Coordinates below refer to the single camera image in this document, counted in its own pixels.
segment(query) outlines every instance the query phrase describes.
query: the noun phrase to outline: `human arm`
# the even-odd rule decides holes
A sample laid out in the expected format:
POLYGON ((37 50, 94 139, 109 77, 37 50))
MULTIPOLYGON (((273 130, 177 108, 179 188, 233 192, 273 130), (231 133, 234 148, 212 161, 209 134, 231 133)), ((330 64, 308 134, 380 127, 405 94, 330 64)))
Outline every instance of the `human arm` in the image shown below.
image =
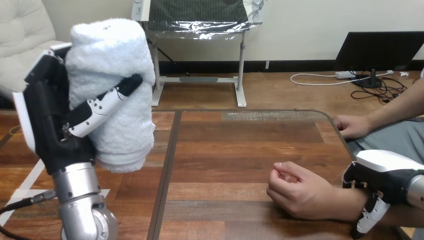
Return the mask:
POLYGON ((424 114, 424 78, 388 104, 363 116, 339 115, 334 123, 345 139, 361 138, 371 131, 424 114))
MULTIPOLYGON (((308 220, 356 222, 368 200, 365 191, 332 186, 292 162, 274 164, 266 193, 293 217, 308 220)), ((391 206, 379 223, 423 228, 423 218, 424 211, 400 204, 391 206)))

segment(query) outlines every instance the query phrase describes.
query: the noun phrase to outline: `monitor stand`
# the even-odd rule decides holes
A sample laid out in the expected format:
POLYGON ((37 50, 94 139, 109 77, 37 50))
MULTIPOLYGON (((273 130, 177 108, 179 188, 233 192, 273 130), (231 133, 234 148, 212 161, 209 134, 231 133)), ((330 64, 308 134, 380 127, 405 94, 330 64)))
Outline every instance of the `monitor stand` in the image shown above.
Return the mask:
MULTIPOLYGON (((370 75, 356 75, 356 77, 352 77, 350 80, 363 79, 369 76, 370 75)), ((376 77, 375 69, 371 70, 371 78, 367 78, 360 81, 353 81, 352 83, 355 84, 356 86, 366 88, 366 89, 377 89, 382 86, 382 80, 376 77)))

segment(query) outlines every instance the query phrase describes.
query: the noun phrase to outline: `human hand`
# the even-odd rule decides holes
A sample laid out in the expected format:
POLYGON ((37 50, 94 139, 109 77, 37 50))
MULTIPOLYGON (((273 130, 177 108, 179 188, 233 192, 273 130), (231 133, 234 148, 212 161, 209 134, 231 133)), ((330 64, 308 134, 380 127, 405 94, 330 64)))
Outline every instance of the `human hand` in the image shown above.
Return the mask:
POLYGON ((371 123, 366 116, 338 115, 334 123, 344 139, 358 139, 370 133, 371 123))
POLYGON ((324 178, 289 161, 274 164, 266 194, 295 218, 322 220, 333 218, 335 191, 324 178))

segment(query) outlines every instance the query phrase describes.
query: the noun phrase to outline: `white wall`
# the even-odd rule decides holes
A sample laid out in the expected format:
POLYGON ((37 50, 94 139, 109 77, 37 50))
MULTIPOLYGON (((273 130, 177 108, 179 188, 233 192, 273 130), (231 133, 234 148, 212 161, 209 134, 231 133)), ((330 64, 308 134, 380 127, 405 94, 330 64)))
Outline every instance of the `white wall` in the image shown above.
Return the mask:
MULTIPOLYGON (((74 24, 129 18, 132 8, 131 0, 43 2, 62 41, 74 24)), ((424 0, 268 0, 263 25, 246 36, 246 59, 332 60, 348 32, 417 30, 424 31, 424 0)), ((236 61, 240 42, 161 39, 159 47, 176 61, 236 61)), ((424 47, 415 59, 424 59, 424 47)))

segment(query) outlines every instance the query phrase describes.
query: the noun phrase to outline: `power strip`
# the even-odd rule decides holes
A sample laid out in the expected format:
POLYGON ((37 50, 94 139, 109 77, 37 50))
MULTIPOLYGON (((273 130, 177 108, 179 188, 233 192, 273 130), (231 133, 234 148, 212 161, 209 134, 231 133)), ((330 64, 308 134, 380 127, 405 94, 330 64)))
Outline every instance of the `power strip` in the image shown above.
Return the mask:
POLYGON ((338 79, 350 79, 350 78, 354 78, 355 75, 350 73, 349 71, 338 71, 335 73, 335 77, 338 79))

